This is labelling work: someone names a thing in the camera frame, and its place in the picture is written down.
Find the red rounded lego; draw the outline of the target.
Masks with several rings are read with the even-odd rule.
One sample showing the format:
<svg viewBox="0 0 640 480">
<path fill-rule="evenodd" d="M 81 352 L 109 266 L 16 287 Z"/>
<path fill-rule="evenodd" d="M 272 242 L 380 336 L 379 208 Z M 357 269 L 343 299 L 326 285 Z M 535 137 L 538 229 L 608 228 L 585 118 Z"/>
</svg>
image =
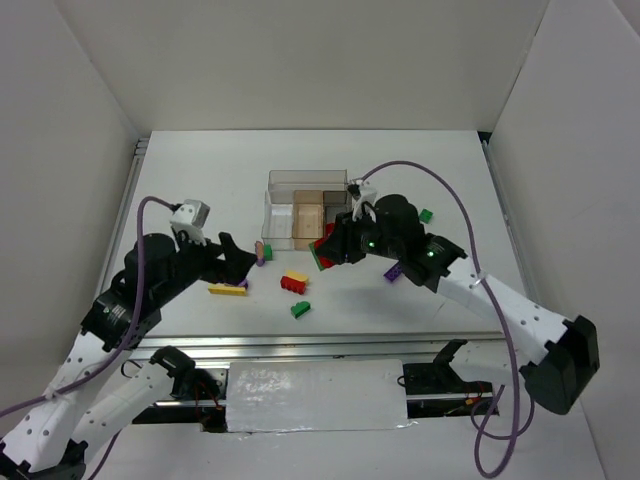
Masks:
<svg viewBox="0 0 640 480">
<path fill-rule="evenodd" d="M 333 233 L 335 229 L 335 223 L 328 223 L 325 225 L 325 231 L 324 231 L 324 236 L 322 237 L 323 240 L 327 240 L 331 234 Z"/>
</svg>

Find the red green lego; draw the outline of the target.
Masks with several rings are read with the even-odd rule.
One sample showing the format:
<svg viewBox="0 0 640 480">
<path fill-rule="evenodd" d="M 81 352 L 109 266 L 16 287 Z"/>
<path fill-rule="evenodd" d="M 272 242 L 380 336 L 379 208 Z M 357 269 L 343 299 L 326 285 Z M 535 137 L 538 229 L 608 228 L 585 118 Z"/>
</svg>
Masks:
<svg viewBox="0 0 640 480">
<path fill-rule="evenodd" d="M 314 259 L 314 261 L 316 263 L 316 266 L 318 267 L 318 269 L 320 271 L 324 271 L 326 269 L 332 268 L 335 265 L 335 263 L 332 262 L 331 260 L 329 260 L 329 259 L 327 259 L 327 258 L 325 258 L 323 256 L 320 256 L 318 254 L 317 248 L 319 246 L 321 246 L 322 243 L 323 243 L 323 240 L 322 239 L 318 239 L 318 240 L 316 240 L 316 241 L 314 241 L 314 242 L 309 244 L 309 250 L 310 250 L 310 252 L 311 252 L 311 254 L 313 256 L 313 259 Z"/>
</svg>

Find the yellow lego brick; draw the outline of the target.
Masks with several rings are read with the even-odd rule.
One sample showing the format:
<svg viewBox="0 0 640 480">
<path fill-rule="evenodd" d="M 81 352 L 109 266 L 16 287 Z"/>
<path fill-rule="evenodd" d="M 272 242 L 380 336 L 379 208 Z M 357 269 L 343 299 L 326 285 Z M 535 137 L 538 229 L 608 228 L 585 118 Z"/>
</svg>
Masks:
<svg viewBox="0 0 640 480">
<path fill-rule="evenodd" d="M 293 280 L 302 282 L 304 284 L 308 284 L 309 283 L 309 276 L 294 270 L 286 270 L 285 271 L 285 276 L 289 277 Z"/>
</svg>

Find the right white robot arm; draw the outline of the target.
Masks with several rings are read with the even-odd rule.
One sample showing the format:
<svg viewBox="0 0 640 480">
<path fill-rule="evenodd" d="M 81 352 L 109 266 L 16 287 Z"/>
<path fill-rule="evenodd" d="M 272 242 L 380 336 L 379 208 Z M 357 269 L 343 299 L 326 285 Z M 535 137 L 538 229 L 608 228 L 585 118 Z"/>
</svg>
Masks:
<svg viewBox="0 0 640 480">
<path fill-rule="evenodd" d="M 600 367 L 597 329 L 586 317 L 550 311 L 482 271 L 462 247 L 426 232 L 404 196 L 391 194 L 359 213 L 337 215 L 334 228 L 310 245 L 317 259 L 355 264 L 368 255 L 394 260 L 425 287 L 502 327 L 524 364 L 526 392 L 544 409 L 567 414 Z"/>
</svg>

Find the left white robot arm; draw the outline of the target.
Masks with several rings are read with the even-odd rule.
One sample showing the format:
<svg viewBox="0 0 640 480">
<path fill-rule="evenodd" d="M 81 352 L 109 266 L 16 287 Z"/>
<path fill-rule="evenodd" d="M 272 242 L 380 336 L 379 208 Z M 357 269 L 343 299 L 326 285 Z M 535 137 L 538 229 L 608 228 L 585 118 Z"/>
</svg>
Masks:
<svg viewBox="0 0 640 480">
<path fill-rule="evenodd" d="M 167 396 L 219 395 L 217 382 L 174 346 L 158 349 L 124 386 L 96 399 L 111 375 L 160 322 L 161 310 L 197 281 L 237 285 L 254 254 L 228 233 L 218 242 L 146 234 L 124 258 L 124 268 L 81 323 L 73 347 L 48 389 L 16 405 L 27 413 L 1 439 L 1 474 L 8 479 L 79 479 L 102 447 L 140 413 Z"/>
</svg>

